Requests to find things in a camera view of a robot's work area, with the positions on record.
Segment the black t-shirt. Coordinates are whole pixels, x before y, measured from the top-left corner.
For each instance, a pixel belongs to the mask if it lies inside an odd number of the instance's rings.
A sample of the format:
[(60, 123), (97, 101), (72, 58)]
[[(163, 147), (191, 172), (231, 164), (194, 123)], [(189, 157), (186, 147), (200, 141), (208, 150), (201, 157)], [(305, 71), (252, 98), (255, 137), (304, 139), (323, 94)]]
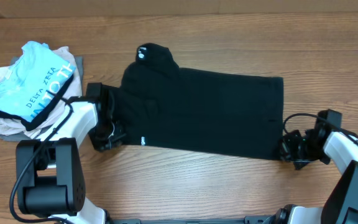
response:
[(283, 79), (183, 68), (157, 44), (137, 48), (113, 89), (124, 143), (278, 160)]

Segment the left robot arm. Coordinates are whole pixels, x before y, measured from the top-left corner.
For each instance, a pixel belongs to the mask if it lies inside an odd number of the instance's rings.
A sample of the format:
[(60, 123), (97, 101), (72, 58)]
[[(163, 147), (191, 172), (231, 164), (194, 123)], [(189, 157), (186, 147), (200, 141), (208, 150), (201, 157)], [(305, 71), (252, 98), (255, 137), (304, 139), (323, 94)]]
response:
[(86, 197), (78, 148), (89, 137), (99, 152), (118, 148), (126, 133), (114, 118), (118, 89), (90, 83), (85, 96), (63, 98), (61, 118), (38, 139), (16, 147), (11, 215), (22, 223), (112, 223), (107, 210)]

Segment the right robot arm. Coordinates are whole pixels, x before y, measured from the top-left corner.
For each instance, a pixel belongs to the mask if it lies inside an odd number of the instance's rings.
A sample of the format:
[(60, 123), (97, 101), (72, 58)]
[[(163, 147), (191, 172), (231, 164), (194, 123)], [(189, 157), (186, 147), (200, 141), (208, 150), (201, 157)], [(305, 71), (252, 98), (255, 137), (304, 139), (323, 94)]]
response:
[(358, 224), (358, 135), (342, 126), (342, 113), (322, 110), (304, 133), (284, 129), (280, 141), (284, 161), (297, 169), (314, 161), (333, 165), (338, 180), (320, 207), (289, 204), (264, 223)]

